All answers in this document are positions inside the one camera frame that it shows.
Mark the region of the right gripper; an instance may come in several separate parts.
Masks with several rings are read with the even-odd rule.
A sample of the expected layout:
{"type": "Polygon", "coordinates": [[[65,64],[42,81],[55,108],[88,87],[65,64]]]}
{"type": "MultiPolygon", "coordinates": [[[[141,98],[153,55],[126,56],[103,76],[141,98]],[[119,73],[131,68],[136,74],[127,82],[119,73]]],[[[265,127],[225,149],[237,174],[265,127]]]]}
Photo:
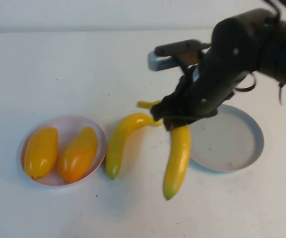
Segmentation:
{"type": "Polygon", "coordinates": [[[253,61],[247,55],[205,53],[197,64],[184,72],[185,82],[179,96],[165,96],[153,105],[150,113],[163,119],[167,131],[186,126],[193,119],[213,117],[217,108],[233,96],[238,84],[253,71],[253,61]]]}

